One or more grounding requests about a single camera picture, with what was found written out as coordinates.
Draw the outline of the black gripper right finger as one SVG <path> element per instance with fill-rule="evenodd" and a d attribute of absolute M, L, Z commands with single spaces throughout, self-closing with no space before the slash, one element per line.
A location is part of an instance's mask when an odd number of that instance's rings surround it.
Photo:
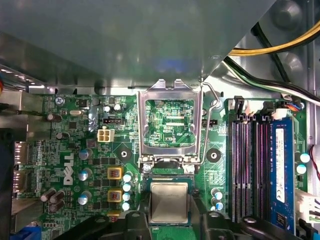
<path fill-rule="evenodd" d="M 202 200 L 190 197 L 191 225 L 198 240 L 297 240 L 298 237 L 268 221 L 250 215 L 232 222 L 222 213 L 208 211 Z"/>

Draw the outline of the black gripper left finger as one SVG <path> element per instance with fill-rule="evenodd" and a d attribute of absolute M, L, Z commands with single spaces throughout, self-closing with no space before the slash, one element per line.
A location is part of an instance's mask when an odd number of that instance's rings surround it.
<path fill-rule="evenodd" d="M 130 210 L 112 221 L 109 216 L 95 215 L 71 229 L 73 240 L 149 240 L 148 214 L 151 198 L 141 198 L 138 210 Z"/>

